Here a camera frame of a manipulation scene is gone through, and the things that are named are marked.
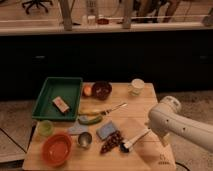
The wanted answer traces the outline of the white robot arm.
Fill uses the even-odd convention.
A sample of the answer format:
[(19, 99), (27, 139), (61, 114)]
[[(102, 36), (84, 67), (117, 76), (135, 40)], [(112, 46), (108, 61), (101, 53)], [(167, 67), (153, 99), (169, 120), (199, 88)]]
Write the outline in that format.
[(165, 96), (148, 113), (148, 127), (165, 145), (165, 137), (172, 132), (213, 153), (213, 125), (179, 115), (182, 106), (173, 96)]

